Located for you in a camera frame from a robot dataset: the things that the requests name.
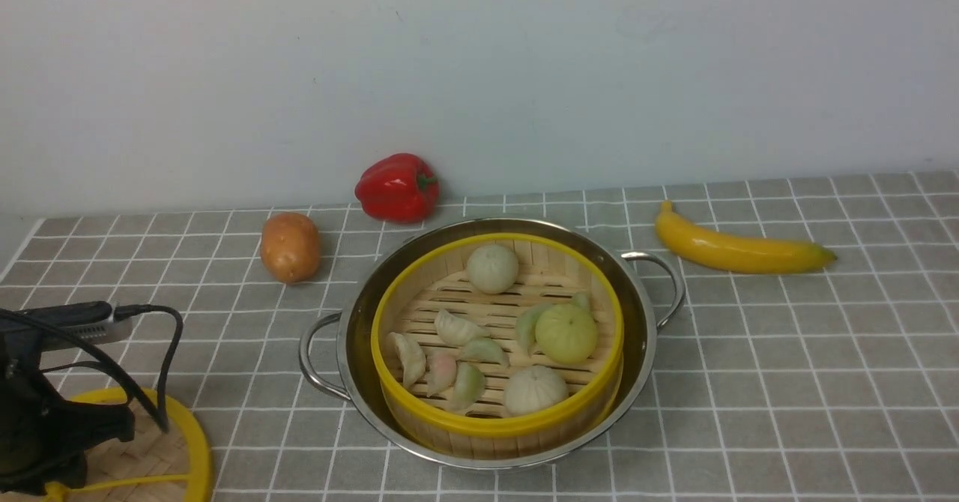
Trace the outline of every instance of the steamer basket slat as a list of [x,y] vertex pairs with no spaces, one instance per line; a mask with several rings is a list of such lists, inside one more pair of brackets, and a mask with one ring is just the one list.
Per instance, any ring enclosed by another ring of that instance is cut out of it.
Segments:
[[[503,294],[480,293],[466,276],[470,254],[488,243],[513,250],[520,261],[516,282]],[[521,351],[516,342],[517,317],[541,303],[569,303],[582,291],[589,294],[599,329],[596,349],[588,360],[560,365],[538,348],[532,356]],[[411,336],[427,358],[434,351],[458,354],[458,346],[444,344],[436,334],[434,320],[441,309],[486,328],[509,358],[509,366],[469,362],[486,376],[486,387],[473,406],[455,413],[447,411],[452,387],[427,396],[423,377],[408,389],[402,387],[403,368],[387,339],[390,332]],[[374,318],[373,354],[387,405],[411,437],[459,457],[520,457],[556,447],[608,414],[620,383],[621,318],[609,281],[578,253],[535,236],[483,235],[439,248],[397,278]],[[554,369],[565,380],[569,397],[540,413],[510,417],[503,406],[503,389],[510,376],[533,365]]]

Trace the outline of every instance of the yellow round base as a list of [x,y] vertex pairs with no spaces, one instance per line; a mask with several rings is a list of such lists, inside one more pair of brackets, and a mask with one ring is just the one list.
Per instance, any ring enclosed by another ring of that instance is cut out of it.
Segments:
[[[157,403],[157,392],[150,388],[143,388],[147,397]],[[107,388],[105,390],[93,390],[93,392],[82,393],[82,395],[71,397],[74,402],[81,403],[117,403],[127,400],[127,394],[121,388]],[[164,487],[172,487],[169,484],[185,484],[185,488],[165,489],[157,485],[158,492],[144,493],[143,498],[137,498],[131,495],[127,500],[182,500],[183,502],[208,502],[213,493],[213,460],[210,453],[209,443],[206,441],[206,434],[198,420],[193,416],[189,409],[183,406],[177,399],[167,396],[167,416],[170,417],[171,427],[175,426],[181,433],[182,441],[185,441],[185,450],[188,454],[189,469],[185,474],[157,474],[140,477],[131,477],[117,479],[113,481],[103,481],[91,483],[80,489],[69,489],[58,482],[51,482],[46,485],[47,495],[44,502],[69,502],[71,499],[82,500],[82,493],[101,492],[107,489],[136,488],[146,484],[168,484]]]

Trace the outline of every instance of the black device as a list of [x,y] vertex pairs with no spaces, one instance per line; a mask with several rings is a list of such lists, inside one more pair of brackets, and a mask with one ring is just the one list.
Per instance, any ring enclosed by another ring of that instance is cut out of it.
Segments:
[[[134,317],[154,312],[167,313],[175,321],[155,403],[96,346],[126,339],[133,333]],[[48,482],[70,489],[86,485],[87,450],[113,438],[133,439],[133,399],[168,432],[166,379],[182,331],[181,314],[163,305],[114,309],[106,301],[90,301],[22,311],[0,309],[0,492],[42,496]],[[93,359],[41,369],[43,352],[65,348],[81,349]],[[87,404],[63,399],[46,373],[69,368],[106,373],[124,389],[127,401]]]

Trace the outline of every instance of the pot rim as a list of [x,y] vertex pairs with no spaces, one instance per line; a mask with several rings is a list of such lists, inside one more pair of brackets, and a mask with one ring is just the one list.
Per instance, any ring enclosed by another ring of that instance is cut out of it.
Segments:
[[[641,310],[643,310],[645,324],[647,324],[647,338],[645,339],[645,355],[643,364],[641,364],[640,372],[638,373],[636,379],[633,380],[632,388],[630,388],[629,392],[626,394],[626,398],[621,401],[619,406],[614,408],[601,423],[597,424],[597,426],[593,427],[589,431],[586,431],[582,435],[573,438],[573,440],[568,441],[568,443],[552,448],[552,450],[542,451],[540,453],[525,457],[480,460],[453,457],[452,455],[447,455],[438,451],[429,450],[427,447],[422,447],[422,445],[414,443],[414,441],[410,440],[410,438],[405,437],[402,433],[388,426],[383,420],[380,420],[380,417],[373,412],[373,410],[366,404],[366,401],[363,399],[356,399],[357,396],[360,396],[360,390],[357,388],[353,373],[349,369],[349,364],[346,361],[346,330],[349,325],[350,318],[352,318],[353,310],[356,307],[356,301],[359,298],[360,292],[363,290],[364,285],[369,282],[370,277],[373,276],[374,273],[377,273],[377,270],[380,270],[380,267],[383,267],[384,263],[386,263],[390,257],[393,257],[395,254],[397,254],[397,252],[403,250],[405,244],[415,241],[422,236],[438,232],[438,230],[453,228],[453,226],[463,226],[465,223],[479,223],[488,221],[537,223],[537,225],[550,226],[551,228],[559,229],[564,233],[569,233],[569,235],[579,236],[580,238],[589,241],[593,245],[596,245],[596,248],[601,250],[606,256],[609,256],[610,259],[616,260],[616,263],[619,264],[621,270],[623,270],[623,272],[626,274],[629,282],[633,284],[633,288],[640,298]],[[452,223],[445,223],[445,225],[434,226],[434,228],[419,230],[414,236],[410,236],[409,239],[405,240],[404,243],[401,243],[396,248],[393,248],[390,252],[382,255],[380,259],[377,260],[373,266],[363,274],[362,278],[357,281],[356,286],[353,287],[353,290],[350,291],[349,295],[347,296],[347,300],[340,309],[340,313],[342,313],[342,315],[340,316],[339,327],[336,329],[336,366],[338,366],[339,369],[339,377],[342,379],[343,388],[345,388],[346,393],[348,393],[350,396],[350,401],[353,403],[353,406],[356,407],[357,412],[360,413],[360,416],[363,416],[363,419],[366,420],[367,423],[370,423],[370,426],[373,426],[381,435],[386,437],[390,443],[402,448],[402,450],[405,450],[408,453],[427,461],[436,462],[436,464],[439,465],[448,465],[448,467],[468,469],[469,471],[520,471],[520,469],[539,467],[539,465],[545,465],[549,462],[554,462],[558,459],[561,459],[572,453],[572,451],[579,450],[580,447],[584,447],[584,445],[589,444],[591,441],[595,440],[595,438],[598,438],[600,435],[609,430],[609,428],[612,427],[614,423],[619,421],[626,411],[633,406],[633,402],[637,399],[638,395],[640,395],[640,392],[644,389],[645,385],[647,385],[647,382],[650,379],[653,358],[656,354],[657,322],[655,314],[653,313],[650,296],[648,296],[647,290],[645,290],[643,283],[640,281],[640,277],[638,276],[636,270],[633,270],[632,267],[627,265],[627,260],[625,260],[621,254],[611,252],[609,248],[606,248],[606,246],[603,246],[602,243],[597,242],[588,235],[583,235],[583,233],[566,228],[562,225],[558,225],[558,223],[541,219],[521,217],[482,217],[456,220]]]

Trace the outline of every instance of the white wall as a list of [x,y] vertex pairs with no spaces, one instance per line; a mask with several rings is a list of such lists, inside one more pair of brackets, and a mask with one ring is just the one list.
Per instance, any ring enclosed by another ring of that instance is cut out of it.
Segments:
[[4,211],[342,202],[391,151],[486,194],[957,138],[959,0],[0,0]]

